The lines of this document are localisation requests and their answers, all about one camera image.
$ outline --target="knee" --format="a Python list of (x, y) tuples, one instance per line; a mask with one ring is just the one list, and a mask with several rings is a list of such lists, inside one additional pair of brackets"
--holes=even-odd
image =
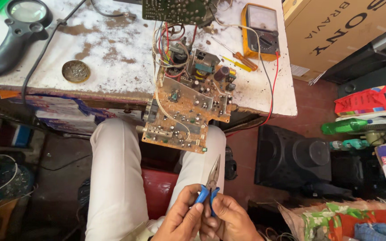
[(216, 142), (216, 141), (226, 142), (226, 134), (224, 134), (224, 132), (216, 126), (209, 126), (206, 139), (207, 141), (209, 140), (211, 142)]
[(126, 134), (136, 135), (135, 127), (120, 118), (110, 118), (98, 125), (90, 139), (92, 143), (98, 138), (118, 139)]

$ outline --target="floor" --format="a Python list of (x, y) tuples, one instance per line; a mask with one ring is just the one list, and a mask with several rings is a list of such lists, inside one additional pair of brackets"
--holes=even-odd
[[(321, 137), (328, 141), (334, 136), (325, 136), (321, 124), (334, 121), (336, 85), (318, 81), (314, 86), (294, 80), (293, 83), (298, 115), (295, 118), (275, 118), (269, 124), (283, 127), (306, 137)], [(254, 185), (258, 128), (241, 131), (227, 139), (238, 163), (238, 177), (225, 182), (225, 194), (233, 196), (247, 208), (248, 200), (282, 202), (288, 199), (287, 192)], [(42, 166), (59, 167), (71, 160), (91, 153), (89, 141), (50, 137), (42, 155)], [(61, 171), (41, 170), (36, 178), (39, 188), (32, 194), (29, 211), (24, 219), (25, 231), (57, 227), (53, 232), (66, 233), (77, 225), (77, 190), (90, 176), (91, 156)]]

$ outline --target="orange screwdriver handle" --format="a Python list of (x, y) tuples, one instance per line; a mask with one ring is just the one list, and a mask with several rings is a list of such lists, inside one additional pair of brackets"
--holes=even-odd
[(253, 70), (253, 71), (256, 71), (258, 68), (258, 66), (256, 64), (251, 62), (251, 60), (249, 60), (248, 58), (245, 58), (244, 56), (242, 56), (242, 54), (239, 52), (236, 52), (236, 54), (233, 54), (233, 57), (239, 59), (244, 65), (250, 67), (251, 70)]

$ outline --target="blue cloth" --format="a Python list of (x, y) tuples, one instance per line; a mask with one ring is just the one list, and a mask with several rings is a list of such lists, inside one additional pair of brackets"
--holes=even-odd
[(355, 237), (360, 241), (386, 241), (385, 223), (363, 223), (355, 225)]

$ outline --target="green floral cloth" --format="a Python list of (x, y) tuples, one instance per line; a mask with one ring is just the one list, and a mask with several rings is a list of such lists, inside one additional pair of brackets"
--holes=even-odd
[(327, 208), (320, 212), (303, 213), (302, 218), (305, 223), (304, 239), (306, 241), (314, 239), (314, 228), (317, 226), (323, 227), (323, 232), (328, 236), (330, 232), (329, 221), (334, 219), (334, 227), (341, 226), (340, 218), (336, 216), (336, 213), (348, 214), (356, 218), (362, 218), (364, 216), (363, 211), (350, 208), (349, 206), (338, 206), (332, 203), (326, 203)]

